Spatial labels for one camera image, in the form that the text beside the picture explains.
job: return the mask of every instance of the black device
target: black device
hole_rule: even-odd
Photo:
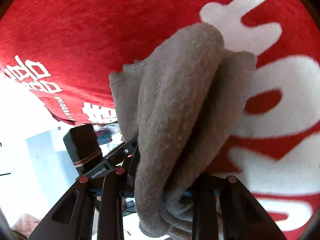
[[[83,147],[92,156],[97,145],[88,125],[72,128],[64,140],[68,151]],[[138,138],[122,143],[84,173],[42,219],[28,240],[91,240],[94,209],[99,210],[98,240],[124,240],[122,198],[134,197],[134,179],[140,160]],[[203,173],[183,197],[194,200],[192,240],[285,240],[285,236],[249,190],[235,177]],[[5,240],[12,240],[6,231]],[[299,240],[320,239],[320,215],[315,215]]]

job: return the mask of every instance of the towel fold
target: towel fold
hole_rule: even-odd
[[[124,138],[139,133],[135,201],[147,236],[191,238],[192,201],[182,193],[228,138],[255,64],[252,53],[226,50],[220,32],[202,23],[110,74]]]

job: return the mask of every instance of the gray towel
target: gray towel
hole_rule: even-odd
[[[195,24],[110,75],[124,138],[139,133],[135,198],[147,236],[191,238],[192,202],[181,195],[228,138],[255,64],[252,53],[226,50],[212,25]]]

